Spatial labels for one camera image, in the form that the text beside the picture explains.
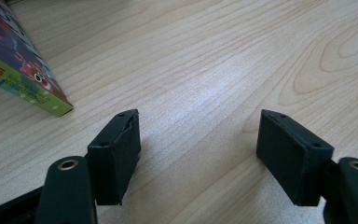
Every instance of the colorful box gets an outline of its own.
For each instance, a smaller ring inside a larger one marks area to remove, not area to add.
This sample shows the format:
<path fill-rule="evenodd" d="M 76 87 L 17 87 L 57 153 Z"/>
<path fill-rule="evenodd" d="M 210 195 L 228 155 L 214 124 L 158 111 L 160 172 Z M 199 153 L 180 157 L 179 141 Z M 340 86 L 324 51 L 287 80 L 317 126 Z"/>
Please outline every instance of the colorful box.
<path fill-rule="evenodd" d="M 30 38 L 1 1 L 0 88 L 57 117 L 73 109 Z"/>

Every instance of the wooden table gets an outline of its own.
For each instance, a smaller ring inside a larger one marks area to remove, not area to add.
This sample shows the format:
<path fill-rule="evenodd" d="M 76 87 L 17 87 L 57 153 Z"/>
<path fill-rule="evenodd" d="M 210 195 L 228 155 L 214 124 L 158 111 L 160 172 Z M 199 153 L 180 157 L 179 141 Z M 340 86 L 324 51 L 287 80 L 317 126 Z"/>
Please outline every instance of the wooden table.
<path fill-rule="evenodd" d="M 358 158 L 358 1 L 22 1 L 12 6 L 75 110 L 0 90 L 0 204 L 138 108 L 142 154 L 100 223 L 323 223 L 255 155 L 263 108 Z"/>

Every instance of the cartoon character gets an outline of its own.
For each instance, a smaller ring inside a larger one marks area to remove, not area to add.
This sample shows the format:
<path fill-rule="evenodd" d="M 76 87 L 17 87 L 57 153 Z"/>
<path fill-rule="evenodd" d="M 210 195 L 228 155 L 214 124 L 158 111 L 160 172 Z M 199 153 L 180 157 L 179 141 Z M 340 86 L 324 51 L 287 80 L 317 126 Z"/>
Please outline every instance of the cartoon character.
<path fill-rule="evenodd" d="M 20 71 L 26 75 L 32 81 L 37 82 L 46 91 L 58 94 L 61 98 L 65 99 L 65 96 L 57 88 L 58 84 L 52 79 L 48 73 L 38 64 L 32 62 L 26 62 L 22 55 L 16 52 L 15 57 L 21 62 Z"/>

